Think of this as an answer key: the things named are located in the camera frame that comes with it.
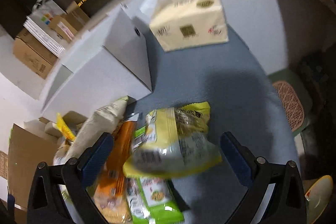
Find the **orange snack bag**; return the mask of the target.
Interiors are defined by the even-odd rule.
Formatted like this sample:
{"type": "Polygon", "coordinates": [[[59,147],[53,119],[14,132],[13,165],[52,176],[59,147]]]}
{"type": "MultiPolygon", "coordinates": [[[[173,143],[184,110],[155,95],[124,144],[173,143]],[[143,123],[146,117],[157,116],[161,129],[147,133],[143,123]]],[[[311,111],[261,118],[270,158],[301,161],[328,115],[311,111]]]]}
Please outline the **orange snack bag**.
{"type": "Polygon", "coordinates": [[[126,178],[123,165],[130,156],[135,121],[125,121],[114,139],[114,145],[98,177],[93,200],[108,223],[127,223],[131,219],[126,201],[126,178]]]}

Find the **beige grey snack bag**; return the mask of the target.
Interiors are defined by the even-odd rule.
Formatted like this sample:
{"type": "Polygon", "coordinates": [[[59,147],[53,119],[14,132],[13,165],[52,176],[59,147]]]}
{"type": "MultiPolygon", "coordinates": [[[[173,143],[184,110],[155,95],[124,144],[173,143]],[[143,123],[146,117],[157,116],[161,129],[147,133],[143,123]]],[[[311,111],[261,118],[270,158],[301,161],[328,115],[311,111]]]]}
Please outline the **beige grey snack bag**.
{"type": "Polygon", "coordinates": [[[114,134],[121,126],[129,97],[124,96],[97,109],[82,125],[71,145],[65,142],[53,158],[53,165],[65,164],[72,157],[79,158],[98,138],[108,132],[114,134]]]}

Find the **yellow-green snack bag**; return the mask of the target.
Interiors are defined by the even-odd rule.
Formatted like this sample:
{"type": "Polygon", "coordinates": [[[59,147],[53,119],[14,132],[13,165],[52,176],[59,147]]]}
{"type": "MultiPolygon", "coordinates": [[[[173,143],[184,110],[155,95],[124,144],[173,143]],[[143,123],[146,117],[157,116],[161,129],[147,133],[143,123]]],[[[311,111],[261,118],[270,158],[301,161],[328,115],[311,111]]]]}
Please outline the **yellow-green snack bag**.
{"type": "Polygon", "coordinates": [[[184,177],[222,162],[208,140],[208,102],[155,109],[146,116],[143,141],[123,165],[126,177],[184,177]]]}

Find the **floor cardboard box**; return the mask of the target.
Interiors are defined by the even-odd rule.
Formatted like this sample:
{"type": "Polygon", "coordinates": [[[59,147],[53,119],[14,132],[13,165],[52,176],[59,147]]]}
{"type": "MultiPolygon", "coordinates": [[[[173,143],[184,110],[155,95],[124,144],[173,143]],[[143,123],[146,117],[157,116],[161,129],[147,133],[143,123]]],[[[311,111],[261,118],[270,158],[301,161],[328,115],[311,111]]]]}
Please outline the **floor cardboard box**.
{"type": "Polygon", "coordinates": [[[37,165],[44,161],[53,164],[56,151],[65,155],[72,142],[64,139],[56,124],[39,118],[13,124],[9,137],[8,188],[17,206],[27,209],[31,184],[37,165]]]}

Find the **green snack bag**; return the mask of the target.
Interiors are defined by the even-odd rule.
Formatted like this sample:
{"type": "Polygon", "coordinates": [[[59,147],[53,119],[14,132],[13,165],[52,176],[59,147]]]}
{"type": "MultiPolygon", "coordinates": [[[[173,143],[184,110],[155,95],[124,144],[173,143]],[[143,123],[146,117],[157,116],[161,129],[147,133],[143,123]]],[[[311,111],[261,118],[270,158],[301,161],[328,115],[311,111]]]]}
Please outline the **green snack bag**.
{"type": "Polygon", "coordinates": [[[153,126],[141,127],[133,135],[131,156],[123,165],[127,178],[126,199],[133,223],[182,223],[185,217],[170,181],[161,174],[163,156],[146,147],[156,140],[153,126]]]}

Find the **green stool with pink pad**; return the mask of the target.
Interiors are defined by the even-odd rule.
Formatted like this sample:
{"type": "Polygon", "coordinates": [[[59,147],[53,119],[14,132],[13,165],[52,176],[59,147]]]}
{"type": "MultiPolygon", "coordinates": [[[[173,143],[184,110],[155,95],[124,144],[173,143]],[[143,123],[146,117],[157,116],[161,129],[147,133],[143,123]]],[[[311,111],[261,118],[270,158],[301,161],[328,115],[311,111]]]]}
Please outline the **green stool with pink pad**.
{"type": "Polygon", "coordinates": [[[285,110],[293,136],[302,133],[314,119],[313,102],[302,80],[290,69],[268,75],[285,110]]]}

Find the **white storage box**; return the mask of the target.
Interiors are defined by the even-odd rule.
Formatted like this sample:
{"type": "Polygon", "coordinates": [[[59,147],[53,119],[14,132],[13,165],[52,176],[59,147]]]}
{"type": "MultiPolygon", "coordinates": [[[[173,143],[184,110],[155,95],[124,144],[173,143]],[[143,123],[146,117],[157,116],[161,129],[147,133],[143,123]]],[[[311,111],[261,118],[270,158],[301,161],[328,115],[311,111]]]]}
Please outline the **white storage box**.
{"type": "Polygon", "coordinates": [[[89,117],[121,97],[137,101],[152,93],[146,39],[118,7],[71,43],[53,67],[41,116],[74,111],[89,117]]]}

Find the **large cardboard box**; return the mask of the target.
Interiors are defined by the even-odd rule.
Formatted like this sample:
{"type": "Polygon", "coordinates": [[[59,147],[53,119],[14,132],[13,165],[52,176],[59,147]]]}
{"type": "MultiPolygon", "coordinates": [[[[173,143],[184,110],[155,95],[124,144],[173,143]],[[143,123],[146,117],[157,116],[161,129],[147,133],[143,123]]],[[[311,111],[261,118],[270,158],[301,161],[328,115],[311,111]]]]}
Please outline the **large cardboard box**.
{"type": "Polygon", "coordinates": [[[47,78],[58,60],[57,56],[25,28],[17,34],[14,40],[13,54],[21,63],[43,79],[47,78]]]}

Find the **small cardboard box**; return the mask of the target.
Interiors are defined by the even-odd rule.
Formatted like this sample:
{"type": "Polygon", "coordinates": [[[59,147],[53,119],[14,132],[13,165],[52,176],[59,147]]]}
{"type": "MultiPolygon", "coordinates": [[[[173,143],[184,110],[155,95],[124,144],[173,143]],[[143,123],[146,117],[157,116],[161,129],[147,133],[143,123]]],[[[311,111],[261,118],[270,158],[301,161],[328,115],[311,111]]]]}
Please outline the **small cardboard box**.
{"type": "Polygon", "coordinates": [[[78,4],[72,2],[66,9],[66,13],[53,17],[49,28],[54,30],[62,39],[70,43],[89,20],[90,17],[78,4]]]}

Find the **white patterned paper bag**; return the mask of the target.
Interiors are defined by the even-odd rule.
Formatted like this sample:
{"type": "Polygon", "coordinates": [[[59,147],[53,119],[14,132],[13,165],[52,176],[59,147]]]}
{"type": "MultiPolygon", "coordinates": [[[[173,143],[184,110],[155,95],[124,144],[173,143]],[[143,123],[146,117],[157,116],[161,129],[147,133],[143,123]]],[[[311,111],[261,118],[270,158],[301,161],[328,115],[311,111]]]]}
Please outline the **white patterned paper bag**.
{"type": "Polygon", "coordinates": [[[23,24],[42,45],[59,58],[68,47],[68,42],[50,28],[51,20],[64,14],[64,11],[53,0],[37,0],[33,11],[26,16],[23,24]]]}

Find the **cream tissue pack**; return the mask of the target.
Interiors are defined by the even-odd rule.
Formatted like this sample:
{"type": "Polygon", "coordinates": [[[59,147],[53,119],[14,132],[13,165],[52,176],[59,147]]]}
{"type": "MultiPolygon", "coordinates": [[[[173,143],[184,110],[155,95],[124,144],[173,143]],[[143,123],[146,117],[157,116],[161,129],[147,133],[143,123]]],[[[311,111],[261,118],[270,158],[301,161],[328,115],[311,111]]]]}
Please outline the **cream tissue pack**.
{"type": "Polygon", "coordinates": [[[166,52],[228,42],[221,0],[144,0],[139,9],[166,52]]]}

